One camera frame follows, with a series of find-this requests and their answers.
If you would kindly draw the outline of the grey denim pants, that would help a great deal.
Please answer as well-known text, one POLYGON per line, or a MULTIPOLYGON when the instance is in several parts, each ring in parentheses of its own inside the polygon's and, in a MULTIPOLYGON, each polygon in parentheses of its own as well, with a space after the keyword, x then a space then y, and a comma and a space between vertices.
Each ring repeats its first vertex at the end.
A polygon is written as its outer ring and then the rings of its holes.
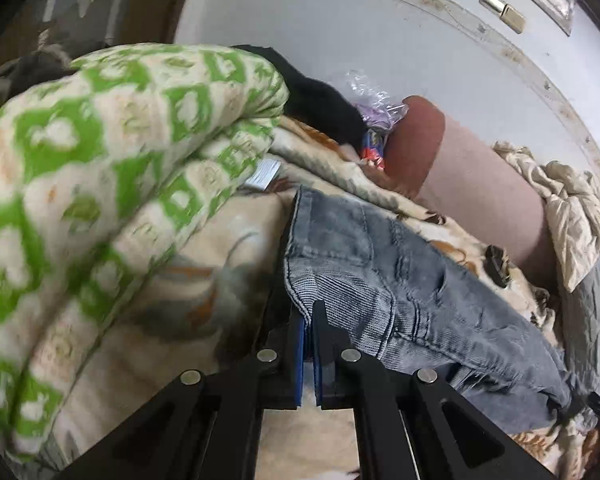
POLYGON ((389 370, 433 368, 508 434, 580 408, 578 383, 541 332, 412 230, 355 200, 298 189, 284 281, 389 370))

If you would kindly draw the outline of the brown wooden cabinet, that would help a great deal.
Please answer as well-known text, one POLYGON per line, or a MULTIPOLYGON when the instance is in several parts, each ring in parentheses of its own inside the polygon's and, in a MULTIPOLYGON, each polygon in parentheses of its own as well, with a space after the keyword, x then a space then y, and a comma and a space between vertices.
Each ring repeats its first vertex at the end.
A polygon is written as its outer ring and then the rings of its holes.
POLYGON ((58 44, 69 56, 171 42, 184 0, 17 0, 0 18, 0 65, 58 44))

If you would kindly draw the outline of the beige crumpled cloth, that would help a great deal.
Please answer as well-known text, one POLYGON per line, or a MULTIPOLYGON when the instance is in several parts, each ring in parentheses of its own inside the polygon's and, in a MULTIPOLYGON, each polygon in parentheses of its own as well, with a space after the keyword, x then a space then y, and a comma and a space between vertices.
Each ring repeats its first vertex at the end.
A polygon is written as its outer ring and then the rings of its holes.
POLYGON ((557 160, 542 165, 525 146, 498 142, 493 151, 544 200, 562 282, 573 292, 600 258, 600 189, 593 175, 557 160))

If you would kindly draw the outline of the pink and brown bolster pillow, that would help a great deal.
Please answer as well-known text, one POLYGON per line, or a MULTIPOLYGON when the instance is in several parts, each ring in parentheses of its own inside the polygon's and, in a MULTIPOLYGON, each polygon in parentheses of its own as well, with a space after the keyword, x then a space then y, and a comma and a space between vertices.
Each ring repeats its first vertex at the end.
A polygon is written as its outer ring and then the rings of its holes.
POLYGON ((488 144, 422 96, 403 100, 385 173, 414 202, 506 250, 529 282, 552 288, 557 261, 544 203, 488 144))

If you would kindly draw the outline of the purple plastic bag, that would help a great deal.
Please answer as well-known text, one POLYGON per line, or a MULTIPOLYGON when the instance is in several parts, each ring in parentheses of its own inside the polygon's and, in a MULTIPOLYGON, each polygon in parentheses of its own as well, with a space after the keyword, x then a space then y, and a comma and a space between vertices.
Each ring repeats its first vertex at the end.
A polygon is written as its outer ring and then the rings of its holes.
POLYGON ((350 70, 346 81, 350 101, 360 112, 368 128, 389 134, 406 115, 407 105, 373 84, 363 72, 350 70))

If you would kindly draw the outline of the black garment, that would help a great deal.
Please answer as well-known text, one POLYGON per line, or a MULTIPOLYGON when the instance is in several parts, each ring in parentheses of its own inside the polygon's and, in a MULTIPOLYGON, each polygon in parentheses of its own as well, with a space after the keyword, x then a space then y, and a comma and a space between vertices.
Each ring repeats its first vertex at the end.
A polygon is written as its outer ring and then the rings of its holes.
POLYGON ((235 48, 265 58, 283 76, 289 90, 284 108, 288 117, 327 134, 338 144, 362 146, 366 123, 338 90, 326 82, 304 76, 273 48, 251 44, 236 44, 235 48))

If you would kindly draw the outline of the blue red printed box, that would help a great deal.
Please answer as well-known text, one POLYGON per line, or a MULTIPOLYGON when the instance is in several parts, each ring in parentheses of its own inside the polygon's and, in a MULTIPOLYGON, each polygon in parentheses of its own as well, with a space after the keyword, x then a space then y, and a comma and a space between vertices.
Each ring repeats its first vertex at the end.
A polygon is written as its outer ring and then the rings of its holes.
POLYGON ((368 129, 362 137, 360 157, 364 164, 379 170, 385 170, 386 133, 382 130, 368 129))

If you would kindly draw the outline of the gold wall switch plate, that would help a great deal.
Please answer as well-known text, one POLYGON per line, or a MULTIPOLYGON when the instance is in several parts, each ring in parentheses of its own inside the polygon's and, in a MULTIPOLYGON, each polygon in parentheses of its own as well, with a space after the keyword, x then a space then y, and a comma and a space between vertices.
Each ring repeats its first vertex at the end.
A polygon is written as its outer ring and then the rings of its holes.
POLYGON ((479 3, 495 14, 498 19, 517 35, 521 35, 526 27, 526 19, 504 0, 479 0, 479 3))

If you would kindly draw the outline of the green and cream quilt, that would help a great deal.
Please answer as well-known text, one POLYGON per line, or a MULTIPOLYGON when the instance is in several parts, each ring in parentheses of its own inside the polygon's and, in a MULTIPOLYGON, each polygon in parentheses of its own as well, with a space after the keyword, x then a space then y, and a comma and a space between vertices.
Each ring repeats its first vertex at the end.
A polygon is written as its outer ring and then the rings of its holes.
POLYGON ((220 46, 129 44, 0 108, 0 450, 40 452, 93 348, 257 168, 288 89, 220 46))

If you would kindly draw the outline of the beige leaf-pattern blanket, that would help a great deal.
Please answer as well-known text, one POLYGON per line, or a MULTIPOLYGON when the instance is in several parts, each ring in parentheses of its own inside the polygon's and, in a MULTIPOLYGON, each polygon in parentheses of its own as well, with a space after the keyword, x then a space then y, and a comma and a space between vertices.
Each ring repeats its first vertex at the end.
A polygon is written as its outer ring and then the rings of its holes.
MULTIPOLYGON (((370 168, 345 162, 309 127, 283 119, 275 130, 273 162, 280 162, 266 191, 240 191, 164 264, 107 330, 55 420, 27 478, 53 478, 164 387, 177 372, 217 372, 251 350, 274 275, 279 237, 298 185, 379 206, 464 266, 496 292, 483 270, 486 244, 452 217, 376 183, 370 168)), ((544 304, 518 266, 513 283, 497 292, 539 327, 558 349, 555 311, 544 304)), ((598 432, 567 419, 512 434, 558 479, 582 479, 598 432)), ((358 468, 351 411, 268 412, 257 479, 352 479, 358 468)))

